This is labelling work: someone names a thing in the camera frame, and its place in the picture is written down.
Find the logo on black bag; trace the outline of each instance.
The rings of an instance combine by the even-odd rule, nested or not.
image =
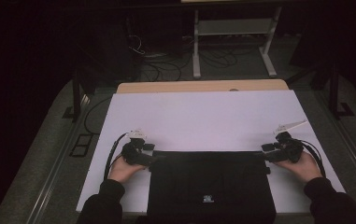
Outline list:
[[[212,200],[212,195],[204,195],[203,203],[214,203],[214,201]]]

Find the floor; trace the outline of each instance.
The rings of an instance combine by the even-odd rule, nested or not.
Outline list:
[[[278,78],[287,79],[302,68],[289,65],[299,36],[277,36],[269,55]],[[230,36],[200,40],[202,80],[268,78],[257,47],[261,36]],[[193,80],[191,54],[182,57],[160,52],[147,54],[137,81]],[[339,80],[339,103],[347,103],[355,116],[335,119],[327,108],[329,88],[313,91],[313,74],[290,85],[335,168],[346,192],[356,201],[356,91]],[[0,223],[75,223],[79,194],[96,147],[113,88],[99,88],[84,96],[76,123],[64,119],[72,106],[72,85],[67,83],[56,97],[21,169],[0,206]],[[93,138],[85,157],[69,156],[80,134]],[[123,223],[135,223],[125,217]],[[278,216],[275,223],[313,223],[310,215]]]

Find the black sweater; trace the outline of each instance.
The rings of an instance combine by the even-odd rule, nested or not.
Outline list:
[[[356,224],[356,202],[347,194],[336,192],[328,179],[312,179],[306,184],[304,192],[312,201],[310,211],[316,224]],[[99,194],[94,194],[85,202],[77,223],[121,223],[120,199],[124,193],[121,183],[104,181]]]

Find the black fabric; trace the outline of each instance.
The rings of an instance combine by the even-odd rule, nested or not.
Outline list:
[[[273,223],[260,152],[162,152],[151,166],[150,223]]]

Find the person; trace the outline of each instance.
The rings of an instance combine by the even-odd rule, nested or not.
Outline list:
[[[297,163],[280,161],[275,164],[293,172],[306,183],[304,193],[311,200],[310,212],[316,224],[356,224],[356,202],[346,193],[335,191],[330,180],[322,177],[310,154],[303,152]],[[85,202],[77,223],[121,223],[120,199],[125,192],[122,183],[145,168],[142,165],[129,165],[119,156],[113,162],[108,179],[101,184],[99,193]]]

